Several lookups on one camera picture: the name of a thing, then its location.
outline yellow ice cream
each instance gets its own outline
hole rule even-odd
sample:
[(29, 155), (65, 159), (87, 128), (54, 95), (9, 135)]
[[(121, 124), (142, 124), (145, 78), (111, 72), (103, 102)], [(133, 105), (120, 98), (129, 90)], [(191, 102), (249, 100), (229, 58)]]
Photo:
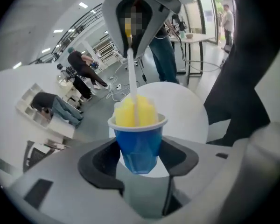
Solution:
[[(146, 97), (137, 96), (139, 125), (148, 126), (158, 122), (156, 110)], [(126, 98), (119, 108), (115, 109), (115, 122), (118, 126), (135, 127), (135, 105), (130, 97)]]

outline railing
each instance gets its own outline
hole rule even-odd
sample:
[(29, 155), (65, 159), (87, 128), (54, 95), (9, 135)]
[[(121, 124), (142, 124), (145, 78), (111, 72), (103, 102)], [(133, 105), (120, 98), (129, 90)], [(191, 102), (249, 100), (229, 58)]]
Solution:
[(51, 53), (37, 58), (35, 61), (29, 63), (50, 63), (54, 59), (57, 60), (59, 56), (67, 49), (69, 44), (89, 25), (97, 21), (103, 16), (102, 14), (102, 3), (91, 9), (89, 12), (85, 13), (79, 20), (77, 20), (74, 25), (72, 25), (68, 31), (62, 36), (59, 42), (56, 44)]

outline paper cup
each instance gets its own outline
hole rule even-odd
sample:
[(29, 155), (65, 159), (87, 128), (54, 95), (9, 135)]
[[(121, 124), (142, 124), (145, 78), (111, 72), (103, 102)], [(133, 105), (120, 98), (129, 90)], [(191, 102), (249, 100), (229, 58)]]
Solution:
[(108, 119), (114, 129), (126, 167), (134, 174), (147, 174), (157, 163), (163, 126), (167, 123), (164, 115), (158, 114), (159, 122), (141, 127), (122, 127), (115, 124), (115, 116)]

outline man in black shirt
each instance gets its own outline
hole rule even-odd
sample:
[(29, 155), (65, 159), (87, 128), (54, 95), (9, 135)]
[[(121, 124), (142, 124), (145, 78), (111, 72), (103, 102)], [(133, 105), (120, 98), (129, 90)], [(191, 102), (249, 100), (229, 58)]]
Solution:
[(155, 35), (149, 47), (153, 53), (154, 63), (159, 73), (160, 81), (179, 84), (176, 79), (175, 54), (165, 25), (163, 25)]
[(37, 93), (31, 102), (31, 107), (37, 109), (48, 120), (52, 118), (54, 113), (57, 113), (76, 128), (83, 119), (83, 116), (77, 109), (54, 94)]
[(109, 88), (109, 85), (104, 82), (89, 65), (86, 64), (86, 62), (94, 62), (92, 58), (76, 51), (73, 47), (68, 48), (67, 51), (70, 54), (67, 60), (77, 71), (78, 75), (89, 78), (96, 89), (100, 89), (100, 87), (96, 84), (96, 81), (105, 87), (106, 90)]

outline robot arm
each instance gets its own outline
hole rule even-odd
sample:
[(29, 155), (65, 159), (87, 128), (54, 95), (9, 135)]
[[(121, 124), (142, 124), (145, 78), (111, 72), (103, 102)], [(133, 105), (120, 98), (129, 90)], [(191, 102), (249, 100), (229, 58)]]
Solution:
[(129, 43), (125, 34), (126, 19), (131, 19), (134, 58), (141, 56), (164, 24), (170, 12), (178, 14), (182, 3), (192, 0), (105, 0), (102, 7), (108, 32), (123, 57)]

